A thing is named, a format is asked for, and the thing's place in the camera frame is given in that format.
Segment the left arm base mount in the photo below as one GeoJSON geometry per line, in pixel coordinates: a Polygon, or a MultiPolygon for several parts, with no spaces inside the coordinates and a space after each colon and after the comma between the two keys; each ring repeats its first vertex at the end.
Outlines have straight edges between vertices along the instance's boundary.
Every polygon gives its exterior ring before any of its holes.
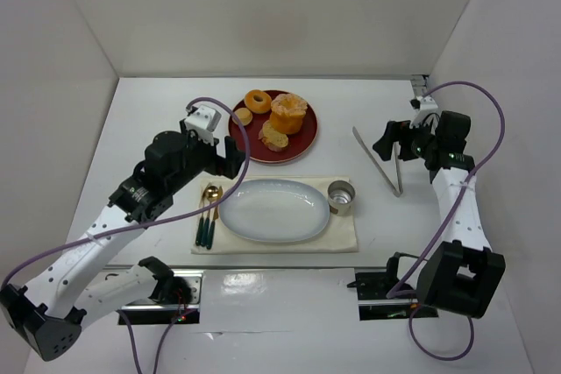
{"type": "Polygon", "coordinates": [[[174,287],[165,299],[134,300],[121,307],[133,326],[195,325],[200,322],[202,270],[174,269],[174,287]]]}

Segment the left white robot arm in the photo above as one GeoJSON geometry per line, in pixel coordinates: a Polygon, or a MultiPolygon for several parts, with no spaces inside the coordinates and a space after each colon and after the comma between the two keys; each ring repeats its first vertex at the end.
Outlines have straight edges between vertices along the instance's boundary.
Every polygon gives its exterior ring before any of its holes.
{"type": "Polygon", "coordinates": [[[135,301],[187,300],[188,283],[156,257],[139,260],[129,271],[98,284],[92,281],[128,243],[160,220],[174,195],[202,172],[241,180],[249,161],[235,140],[224,139],[217,154],[210,130],[182,125],[163,131],[145,149],[132,175],[79,240],[53,264],[22,286],[5,280],[1,310],[11,327],[44,361],[64,355],[82,331],[106,314],[135,301]]]}

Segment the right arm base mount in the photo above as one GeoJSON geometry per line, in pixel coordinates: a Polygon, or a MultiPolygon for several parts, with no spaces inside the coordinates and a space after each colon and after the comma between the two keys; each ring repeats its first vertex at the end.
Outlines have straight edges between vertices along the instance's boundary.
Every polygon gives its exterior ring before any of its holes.
{"type": "Polygon", "coordinates": [[[419,318],[437,318],[436,309],[417,303],[414,287],[405,283],[396,297],[387,293],[398,283],[399,264],[402,258],[417,260],[417,256],[395,252],[383,269],[356,270],[354,280],[346,287],[354,290],[358,300],[361,321],[405,320],[412,313],[419,318]]]}

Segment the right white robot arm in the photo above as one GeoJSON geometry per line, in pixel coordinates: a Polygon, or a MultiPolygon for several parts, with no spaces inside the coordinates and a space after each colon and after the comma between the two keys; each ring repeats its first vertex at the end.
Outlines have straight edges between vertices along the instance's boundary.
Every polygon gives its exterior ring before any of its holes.
{"type": "Polygon", "coordinates": [[[438,245],[420,270],[420,303],[455,314],[481,318],[506,269],[505,258],[486,239],[475,194],[475,163],[464,153],[471,129],[468,116],[444,111],[437,127],[390,121],[373,150],[384,161],[398,148],[403,161],[422,159],[430,172],[442,218],[438,245]]]}

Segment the metal tongs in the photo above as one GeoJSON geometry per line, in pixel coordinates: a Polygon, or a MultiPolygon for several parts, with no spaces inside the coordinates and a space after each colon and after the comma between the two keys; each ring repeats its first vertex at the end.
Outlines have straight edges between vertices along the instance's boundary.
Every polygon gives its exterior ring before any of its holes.
{"type": "Polygon", "coordinates": [[[360,135],[358,129],[353,126],[352,127],[352,135],[354,136],[355,140],[358,142],[362,151],[366,154],[369,160],[373,163],[375,169],[378,171],[380,177],[386,184],[389,191],[392,195],[396,198],[402,197],[404,193],[403,184],[402,184],[402,174],[401,174],[401,165],[399,160],[395,157],[394,153],[397,152],[397,147],[394,146],[393,151],[390,154],[390,158],[393,161],[393,169],[394,169],[394,176],[390,176],[387,170],[390,168],[389,164],[383,164],[379,157],[376,157],[374,151],[371,146],[368,146],[365,140],[360,135]]]}

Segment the sliced bread piece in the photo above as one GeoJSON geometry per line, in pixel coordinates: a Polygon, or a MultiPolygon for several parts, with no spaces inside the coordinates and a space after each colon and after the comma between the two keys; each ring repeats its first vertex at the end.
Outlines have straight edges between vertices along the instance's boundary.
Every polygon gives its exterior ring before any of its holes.
{"type": "Polygon", "coordinates": [[[259,131],[258,139],[270,151],[282,152],[288,148],[288,136],[278,132],[270,123],[265,121],[259,131]]]}

